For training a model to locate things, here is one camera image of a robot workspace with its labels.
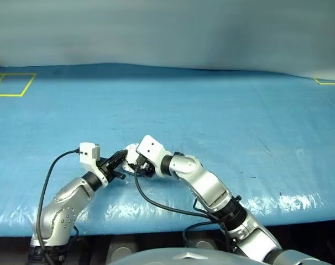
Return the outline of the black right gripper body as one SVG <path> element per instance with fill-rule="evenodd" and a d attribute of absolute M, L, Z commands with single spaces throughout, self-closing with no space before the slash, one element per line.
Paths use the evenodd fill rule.
<path fill-rule="evenodd" d="M 152 177 L 155 174 L 155 167 L 143 155 L 139 155 L 135 163 L 135 173 L 143 177 Z"/>

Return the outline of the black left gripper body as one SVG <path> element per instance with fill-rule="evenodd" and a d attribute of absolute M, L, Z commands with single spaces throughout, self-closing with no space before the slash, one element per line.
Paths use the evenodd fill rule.
<path fill-rule="evenodd" d="M 110 158 L 101 157 L 99 161 L 96 162 L 98 169 L 103 173 L 107 181 L 112 181 L 114 179 L 114 176 L 112 174 L 113 164 L 114 159 L 111 157 Z"/>

